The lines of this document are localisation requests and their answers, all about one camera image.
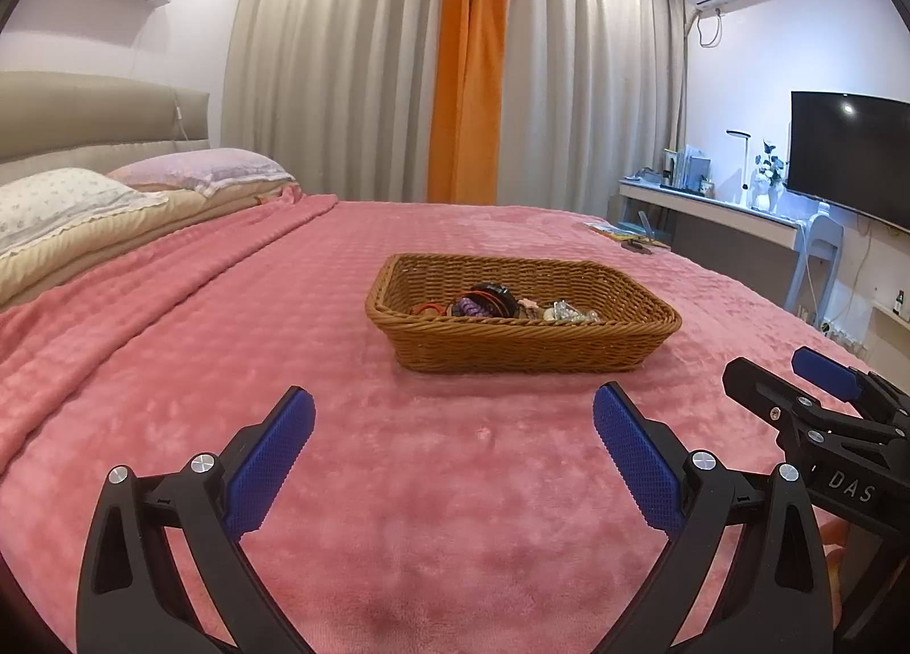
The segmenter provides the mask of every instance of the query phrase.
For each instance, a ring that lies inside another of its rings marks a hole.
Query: purple hair tie
[[[461,314],[466,315],[468,318],[492,317],[486,310],[479,306],[479,304],[468,297],[462,297],[461,300],[458,300],[458,310],[461,310]]]

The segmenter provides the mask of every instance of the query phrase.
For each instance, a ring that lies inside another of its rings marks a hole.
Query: beige curtain
[[[510,0],[499,204],[607,215],[679,135],[684,0]]]
[[[223,143],[304,192],[423,201],[440,0],[240,0]]]

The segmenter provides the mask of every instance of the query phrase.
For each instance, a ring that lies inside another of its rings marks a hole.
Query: pink pillow
[[[121,166],[108,177],[127,187],[193,189],[206,197],[248,181],[294,180],[273,160],[241,148],[207,148],[156,156]]]

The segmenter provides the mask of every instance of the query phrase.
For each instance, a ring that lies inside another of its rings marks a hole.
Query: black tv screen
[[[910,230],[910,105],[793,92],[787,189]]]

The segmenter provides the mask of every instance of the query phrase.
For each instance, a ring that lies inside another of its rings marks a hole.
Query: screw
[[[795,482],[799,479],[799,469],[791,463],[782,463],[781,468],[777,471],[781,473],[781,477],[784,477],[787,482]]]
[[[215,457],[212,454],[199,454],[198,457],[194,458],[192,463],[190,463],[190,468],[196,472],[197,475],[204,475],[215,466]]]
[[[717,459],[707,451],[698,451],[693,454],[692,463],[702,471],[710,472],[717,466]]]
[[[129,477],[129,470],[125,466],[115,466],[107,475],[107,481],[111,485],[119,485],[126,477]]]

